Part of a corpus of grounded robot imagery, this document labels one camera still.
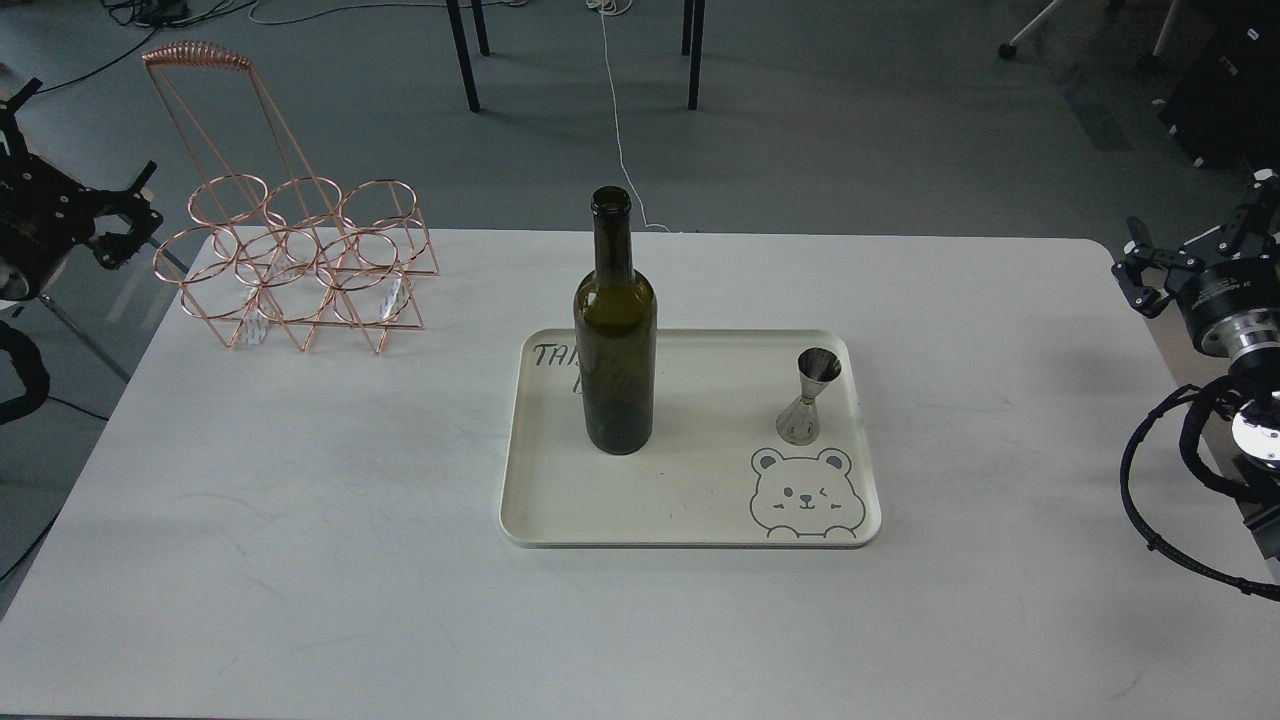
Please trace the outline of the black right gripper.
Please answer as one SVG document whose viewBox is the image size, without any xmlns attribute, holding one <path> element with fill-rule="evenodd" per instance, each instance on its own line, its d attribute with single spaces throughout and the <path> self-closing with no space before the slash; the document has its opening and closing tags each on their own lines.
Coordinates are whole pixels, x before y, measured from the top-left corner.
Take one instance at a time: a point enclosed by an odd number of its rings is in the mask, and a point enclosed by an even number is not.
<svg viewBox="0 0 1280 720">
<path fill-rule="evenodd" d="M 1142 273 L 1169 270 L 1169 288 L 1197 351 L 1276 351 L 1276 176 L 1257 176 L 1228 222 L 1178 251 L 1155 247 L 1147 224 L 1128 217 L 1130 242 L 1112 274 L 1129 306 L 1155 319 L 1172 296 L 1144 284 Z"/>
</svg>

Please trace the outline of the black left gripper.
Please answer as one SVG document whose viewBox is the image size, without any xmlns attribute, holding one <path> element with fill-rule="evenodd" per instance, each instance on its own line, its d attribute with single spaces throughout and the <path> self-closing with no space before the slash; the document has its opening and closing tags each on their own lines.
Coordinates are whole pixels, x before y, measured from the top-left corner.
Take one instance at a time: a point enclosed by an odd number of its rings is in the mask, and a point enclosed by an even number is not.
<svg viewBox="0 0 1280 720">
<path fill-rule="evenodd" d="M 123 190 L 92 190 L 47 165 L 4 165 L 3 300 L 33 299 L 76 246 L 106 270 L 127 264 L 163 224 L 145 190 L 157 163 L 145 163 Z"/>
</svg>

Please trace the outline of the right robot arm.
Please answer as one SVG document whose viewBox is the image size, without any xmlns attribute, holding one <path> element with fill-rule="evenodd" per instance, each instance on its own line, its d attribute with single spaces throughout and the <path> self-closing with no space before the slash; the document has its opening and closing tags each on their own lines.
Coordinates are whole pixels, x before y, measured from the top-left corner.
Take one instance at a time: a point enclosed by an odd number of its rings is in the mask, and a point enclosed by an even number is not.
<svg viewBox="0 0 1280 720">
<path fill-rule="evenodd" d="M 1188 413 L 1184 462 L 1220 495 L 1254 507 L 1247 518 L 1266 559 L 1277 557 L 1277 173 L 1254 173 L 1242 202 L 1220 225 L 1176 250 L 1156 249 L 1146 224 L 1126 219 L 1130 241 L 1111 273 L 1128 305 L 1146 318 L 1175 305 L 1198 354 L 1228 361 L 1226 374 L 1199 392 Z M 1210 471 L 1198 456 L 1207 416 L 1228 414 L 1239 482 Z"/>
</svg>

